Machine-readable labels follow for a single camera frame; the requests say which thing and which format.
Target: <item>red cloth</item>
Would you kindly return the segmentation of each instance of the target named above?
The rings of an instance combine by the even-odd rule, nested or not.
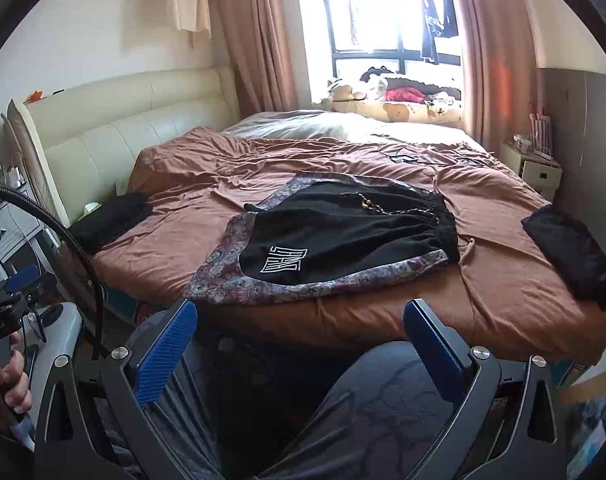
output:
[[[397,101],[404,103],[423,104],[425,102],[425,94],[411,86],[401,86],[385,91],[385,101]]]

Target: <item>person's hand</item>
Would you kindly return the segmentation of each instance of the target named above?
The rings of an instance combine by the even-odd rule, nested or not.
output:
[[[19,341],[20,336],[18,332],[10,335],[10,342],[12,344],[16,344]],[[12,387],[4,395],[5,402],[16,413],[28,412],[32,407],[32,393],[28,390],[29,381],[27,375],[23,372],[24,365],[25,359],[23,355],[17,350],[12,350],[10,362],[2,370],[0,368],[0,386],[4,383]],[[1,418],[0,430],[7,430]]]

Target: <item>braided hose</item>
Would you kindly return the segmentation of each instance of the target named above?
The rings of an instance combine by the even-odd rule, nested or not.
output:
[[[16,191],[13,187],[0,184],[0,200],[15,205],[51,228],[58,236],[60,236],[61,240],[67,244],[67,246],[78,257],[78,260],[83,265],[90,279],[90,283],[92,283],[92,288],[94,289],[94,300],[96,301],[96,333],[94,334],[94,350],[92,352],[92,359],[97,360],[100,355],[100,341],[102,339],[105,305],[103,302],[102,292],[100,290],[99,278],[96,275],[96,271],[89,261],[87,254],[85,254],[85,251],[83,251],[82,247],[74,239],[67,228],[55,216],[44,209],[40,204],[34,202],[30,197]]]

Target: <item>headboard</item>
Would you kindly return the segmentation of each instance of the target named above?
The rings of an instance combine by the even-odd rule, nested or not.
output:
[[[90,202],[124,189],[141,150],[196,126],[238,122],[228,66],[146,72],[8,106],[13,136],[41,202],[69,226]]]

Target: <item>metal screw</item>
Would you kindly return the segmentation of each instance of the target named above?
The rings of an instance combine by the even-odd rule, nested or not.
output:
[[[488,350],[484,346],[475,346],[472,349],[472,353],[474,354],[474,357],[476,357],[477,359],[481,359],[482,361],[490,359],[490,350]]]
[[[535,356],[532,358],[532,362],[533,362],[535,365],[537,365],[539,368],[544,368],[544,367],[545,367],[545,365],[547,364],[547,363],[545,362],[545,359],[544,359],[543,357],[541,357],[540,355],[535,355]]]
[[[129,350],[125,346],[117,346],[112,350],[112,359],[121,360],[128,356]]]
[[[69,359],[66,355],[59,355],[56,359],[54,359],[54,366],[56,368],[62,368],[69,362]]]

